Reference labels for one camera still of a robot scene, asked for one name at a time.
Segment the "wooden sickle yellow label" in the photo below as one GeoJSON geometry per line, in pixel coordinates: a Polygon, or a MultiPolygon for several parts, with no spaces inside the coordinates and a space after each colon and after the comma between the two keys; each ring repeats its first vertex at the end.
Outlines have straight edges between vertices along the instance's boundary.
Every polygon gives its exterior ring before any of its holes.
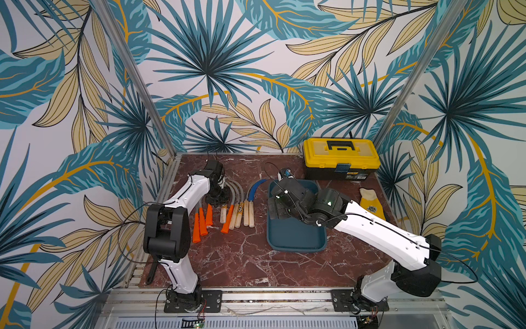
{"type": "Polygon", "coordinates": [[[220,214],[220,223],[225,224],[227,221],[228,205],[222,205],[220,214]]]}

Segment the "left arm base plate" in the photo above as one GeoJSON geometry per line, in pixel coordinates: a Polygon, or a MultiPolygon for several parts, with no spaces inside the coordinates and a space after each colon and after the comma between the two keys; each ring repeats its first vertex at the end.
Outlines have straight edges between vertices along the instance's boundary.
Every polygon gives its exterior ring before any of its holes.
{"type": "Polygon", "coordinates": [[[223,301],[221,290],[196,290],[183,294],[170,290],[164,305],[165,313],[219,313],[223,301]]]}

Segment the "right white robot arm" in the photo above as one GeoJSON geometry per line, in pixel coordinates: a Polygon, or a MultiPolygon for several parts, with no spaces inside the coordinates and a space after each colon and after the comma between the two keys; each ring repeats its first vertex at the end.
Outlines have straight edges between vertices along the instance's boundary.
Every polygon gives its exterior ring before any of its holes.
{"type": "Polygon", "coordinates": [[[390,256],[392,260],[386,266],[359,278],[348,301],[354,307],[376,307],[400,292],[428,297],[441,283],[442,271],[436,261],[441,240],[436,235],[412,234],[334,189],[313,193],[293,177],[272,182],[269,193],[271,219],[293,218],[306,225],[334,229],[390,256]]]}

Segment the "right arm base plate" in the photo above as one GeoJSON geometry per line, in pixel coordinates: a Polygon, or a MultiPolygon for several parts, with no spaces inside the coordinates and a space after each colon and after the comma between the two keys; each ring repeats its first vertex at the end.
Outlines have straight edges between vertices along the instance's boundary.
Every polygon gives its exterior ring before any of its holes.
{"type": "Polygon", "coordinates": [[[330,295],[335,312],[351,312],[357,315],[361,312],[376,313],[389,310],[386,299],[372,302],[362,297],[355,289],[332,289],[330,295]]]}

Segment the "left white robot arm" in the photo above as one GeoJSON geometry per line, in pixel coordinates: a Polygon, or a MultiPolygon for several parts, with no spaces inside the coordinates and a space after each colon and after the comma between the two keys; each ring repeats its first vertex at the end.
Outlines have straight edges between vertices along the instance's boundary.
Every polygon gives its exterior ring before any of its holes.
{"type": "Polygon", "coordinates": [[[202,200],[213,207],[227,203],[230,194],[223,185],[223,164],[209,160],[204,168],[190,172],[167,201],[147,209],[143,249],[165,268],[175,293],[193,294],[199,282],[188,257],[192,242],[189,215],[202,200]]]}

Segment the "blue blade wooden sickle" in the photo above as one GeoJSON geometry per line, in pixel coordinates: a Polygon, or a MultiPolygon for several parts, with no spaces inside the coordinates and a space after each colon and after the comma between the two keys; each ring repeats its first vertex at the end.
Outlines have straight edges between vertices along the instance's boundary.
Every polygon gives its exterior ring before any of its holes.
{"type": "Polygon", "coordinates": [[[249,202],[249,227],[254,228],[255,227],[255,215],[254,215],[254,200],[256,197],[256,192],[258,188],[264,184],[267,181],[267,179],[261,179],[257,182],[255,182],[251,188],[249,189],[248,199],[249,202]]]}

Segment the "wooden handle sickle plain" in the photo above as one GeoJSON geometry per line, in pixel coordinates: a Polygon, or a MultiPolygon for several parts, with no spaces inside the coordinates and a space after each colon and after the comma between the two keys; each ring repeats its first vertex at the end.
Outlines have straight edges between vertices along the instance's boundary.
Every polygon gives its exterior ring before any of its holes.
{"type": "Polygon", "coordinates": [[[239,201],[240,201],[240,193],[239,193],[236,182],[231,181],[231,187],[233,188],[233,191],[234,191],[234,208],[233,208],[233,213],[230,219],[229,229],[234,230],[235,224],[236,224],[238,207],[239,207],[239,201]]]}

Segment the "wooden sickle grey blade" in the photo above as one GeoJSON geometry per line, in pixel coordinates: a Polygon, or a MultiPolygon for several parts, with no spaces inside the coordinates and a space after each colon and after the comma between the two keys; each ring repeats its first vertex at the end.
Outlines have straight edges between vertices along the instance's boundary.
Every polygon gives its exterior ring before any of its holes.
{"type": "Polygon", "coordinates": [[[249,225],[249,201],[248,201],[248,191],[245,193],[244,197],[244,209],[243,209],[243,226],[247,227],[249,225]]]}

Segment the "teal plastic tray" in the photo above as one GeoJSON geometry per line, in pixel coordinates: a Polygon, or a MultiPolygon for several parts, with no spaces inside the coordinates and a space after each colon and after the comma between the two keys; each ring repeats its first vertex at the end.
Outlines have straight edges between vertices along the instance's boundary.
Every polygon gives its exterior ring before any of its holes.
{"type": "MultiPolygon", "coordinates": [[[[276,187],[272,181],[268,188],[268,198],[272,198],[272,190],[276,187]]],[[[327,246],[327,233],[324,227],[309,226],[299,220],[289,217],[276,218],[276,206],[271,206],[268,200],[267,211],[267,241],[280,252],[314,253],[321,252],[327,246]]]]}

